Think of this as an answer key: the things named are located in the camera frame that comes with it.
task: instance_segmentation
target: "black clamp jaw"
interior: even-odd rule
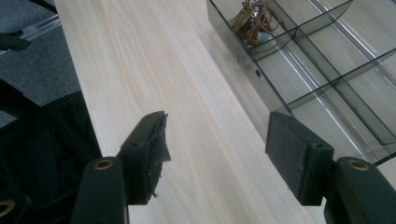
[[[272,112],[266,153],[301,205],[320,206],[327,223],[396,223],[396,192],[367,161],[332,160],[334,149],[297,119]]]
[[[0,202],[1,223],[57,223],[44,218],[62,214],[63,205],[74,205],[71,223],[129,223],[128,205],[147,204],[170,161],[165,141],[167,115],[163,111],[143,117],[116,157],[103,157],[85,166],[78,195],[55,202],[44,212],[32,211],[29,198],[18,196]]]

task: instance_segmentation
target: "wooden desk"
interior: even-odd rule
[[[324,223],[323,208],[301,207],[264,154],[228,82],[257,103],[262,122],[268,110],[224,56],[205,1],[56,6],[104,156],[115,155],[146,114],[169,114],[172,161],[163,167],[159,198],[130,207],[131,223]]]

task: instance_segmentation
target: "floor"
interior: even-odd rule
[[[0,2],[1,33],[18,31],[54,15],[28,0]],[[32,40],[28,49],[0,55],[0,78],[38,105],[80,90],[61,26]],[[14,119],[0,111],[0,127]]]

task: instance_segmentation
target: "plastic compartment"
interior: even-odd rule
[[[393,3],[266,1],[281,24],[277,47],[269,51],[264,49],[274,39],[247,50],[233,33],[230,23],[241,3],[208,0],[209,20],[268,108],[295,116],[334,146],[335,159],[391,158],[396,153]]]

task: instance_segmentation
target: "clear plastic organizer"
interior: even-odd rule
[[[208,17],[266,106],[322,137],[335,159],[396,155],[396,4],[266,1],[275,38],[247,49],[231,28],[242,1],[207,0]]]

